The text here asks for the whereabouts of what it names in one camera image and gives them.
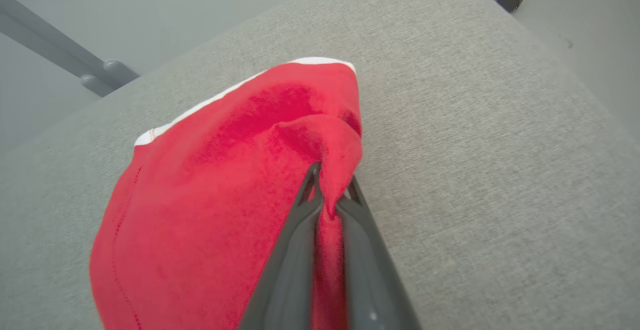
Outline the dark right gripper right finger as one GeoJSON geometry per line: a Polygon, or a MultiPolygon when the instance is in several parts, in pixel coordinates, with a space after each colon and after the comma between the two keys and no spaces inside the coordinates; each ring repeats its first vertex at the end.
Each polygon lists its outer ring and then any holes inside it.
{"type": "Polygon", "coordinates": [[[342,223],[348,330],[422,330],[354,177],[336,204],[342,223]]]}

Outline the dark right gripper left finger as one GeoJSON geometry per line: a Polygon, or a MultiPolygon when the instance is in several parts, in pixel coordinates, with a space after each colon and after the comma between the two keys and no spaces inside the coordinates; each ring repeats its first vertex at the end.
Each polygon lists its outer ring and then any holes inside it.
{"type": "Polygon", "coordinates": [[[308,168],[237,330],[310,330],[320,168],[308,168]]]}

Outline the red basketball jersey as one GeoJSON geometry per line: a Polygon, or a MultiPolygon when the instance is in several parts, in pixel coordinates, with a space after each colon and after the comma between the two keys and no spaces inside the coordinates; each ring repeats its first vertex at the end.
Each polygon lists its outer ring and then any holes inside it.
{"type": "Polygon", "coordinates": [[[346,330],[336,203],[362,158],[358,93],[351,63],[296,59],[139,136],[90,255],[105,330],[236,330],[313,163],[310,326],[346,330]]]}

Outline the grey metal frame leg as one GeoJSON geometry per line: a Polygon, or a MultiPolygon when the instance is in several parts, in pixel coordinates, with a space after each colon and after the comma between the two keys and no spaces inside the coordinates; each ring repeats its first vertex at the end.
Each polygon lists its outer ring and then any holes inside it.
{"type": "Polygon", "coordinates": [[[139,77],[120,61],[98,58],[18,0],[0,0],[0,33],[77,77],[99,97],[139,77]]]}

